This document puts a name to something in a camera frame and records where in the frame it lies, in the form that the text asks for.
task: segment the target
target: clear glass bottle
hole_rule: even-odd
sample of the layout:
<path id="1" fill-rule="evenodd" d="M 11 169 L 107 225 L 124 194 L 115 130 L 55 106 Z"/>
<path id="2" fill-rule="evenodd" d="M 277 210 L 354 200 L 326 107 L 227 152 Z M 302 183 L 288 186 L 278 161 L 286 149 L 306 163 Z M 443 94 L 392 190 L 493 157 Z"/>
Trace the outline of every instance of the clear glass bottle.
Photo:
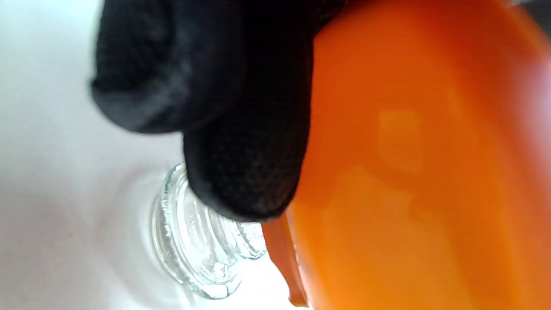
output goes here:
<path id="1" fill-rule="evenodd" d="M 161 263 L 204 298 L 230 296 L 241 284 L 242 264 L 267 252 L 259 223 L 229 220 L 199 201 L 184 164 L 168 173 L 153 209 L 153 243 Z"/>

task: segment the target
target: gloved finger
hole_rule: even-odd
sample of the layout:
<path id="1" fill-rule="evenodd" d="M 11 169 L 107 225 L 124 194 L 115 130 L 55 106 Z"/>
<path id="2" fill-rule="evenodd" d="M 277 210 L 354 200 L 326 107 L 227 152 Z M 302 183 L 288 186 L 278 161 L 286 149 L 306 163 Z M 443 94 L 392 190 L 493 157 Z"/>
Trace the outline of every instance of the gloved finger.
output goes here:
<path id="1" fill-rule="evenodd" d="M 529 0 L 523 1 L 521 5 L 551 38 L 551 1 Z"/>
<path id="2" fill-rule="evenodd" d="M 201 126 L 241 94 L 239 0 L 105 0 L 92 95 L 134 132 Z"/>
<path id="3" fill-rule="evenodd" d="M 183 148 L 190 187 L 203 202 L 237 221 L 266 221 L 285 211 L 298 185 L 310 128 L 312 39 L 325 8 L 242 3 L 242 96 L 213 122 L 185 131 Z"/>

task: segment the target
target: gloved hand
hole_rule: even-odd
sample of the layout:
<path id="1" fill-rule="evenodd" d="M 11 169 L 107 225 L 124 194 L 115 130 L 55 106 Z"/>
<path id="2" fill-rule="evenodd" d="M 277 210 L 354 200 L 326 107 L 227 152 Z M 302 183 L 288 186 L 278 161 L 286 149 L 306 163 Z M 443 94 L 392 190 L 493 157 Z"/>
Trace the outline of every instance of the gloved hand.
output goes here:
<path id="1" fill-rule="evenodd" d="M 346 0 L 105 0 L 92 94 L 119 126 L 181 131 L 190 187 L 238 221 L 283 213 L 310 127 L 312 39 Z"/>

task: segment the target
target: white surface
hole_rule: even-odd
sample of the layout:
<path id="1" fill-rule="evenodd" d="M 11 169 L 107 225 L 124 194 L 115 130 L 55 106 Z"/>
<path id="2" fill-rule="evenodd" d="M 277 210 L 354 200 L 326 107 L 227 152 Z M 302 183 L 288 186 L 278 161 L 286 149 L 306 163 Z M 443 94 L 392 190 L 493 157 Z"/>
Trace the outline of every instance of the white surface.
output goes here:
<path id="1" fill-rule="evenodd" d="M 0 310 L 292 309 L 267 258 L 218 302 L 160 269 L 150 201 L 180 136 L 124 132 L 92 105 L 100 6 L 0 0 Z"/>

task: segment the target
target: black glove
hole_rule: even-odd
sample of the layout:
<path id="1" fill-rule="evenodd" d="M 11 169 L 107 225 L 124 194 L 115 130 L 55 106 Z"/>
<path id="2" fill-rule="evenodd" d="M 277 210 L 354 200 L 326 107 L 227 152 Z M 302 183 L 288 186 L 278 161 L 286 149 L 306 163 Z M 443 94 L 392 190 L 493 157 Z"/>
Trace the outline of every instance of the black glove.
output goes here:
<path id="1" fill-rule="evenodd" d="M 532 18 L 551 38 L 551 1 L 550 0 L 528 0 L 523 1 L 522 6 Z"/>
<path id="2" fill-rule="evenodd" d="M 181 131 L 190 186 L 238 221 L 283 213 L 310 127 L 313 36 L 345 0 L 105 0 L 92 94 L 119 126 Z"/>

